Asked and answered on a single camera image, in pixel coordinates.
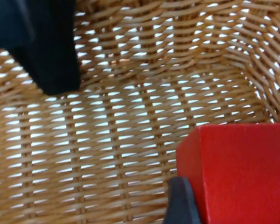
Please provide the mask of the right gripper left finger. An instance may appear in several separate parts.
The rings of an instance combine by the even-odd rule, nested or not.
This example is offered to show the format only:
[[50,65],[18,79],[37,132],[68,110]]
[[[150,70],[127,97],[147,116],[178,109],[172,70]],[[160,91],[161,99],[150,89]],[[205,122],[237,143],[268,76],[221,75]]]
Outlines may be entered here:
[[33,40],[9,49],[41,90],[59,95],[80,88],[74,43],[74,0],[27,0],[34,29]]

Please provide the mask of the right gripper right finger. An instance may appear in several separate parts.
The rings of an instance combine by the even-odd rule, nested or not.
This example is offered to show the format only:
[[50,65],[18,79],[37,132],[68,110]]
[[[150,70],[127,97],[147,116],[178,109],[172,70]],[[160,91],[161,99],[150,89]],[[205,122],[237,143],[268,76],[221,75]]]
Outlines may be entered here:
[[194,192],[186,177],[173,177],[168,181],[168,206],[164,224],[200,224]]

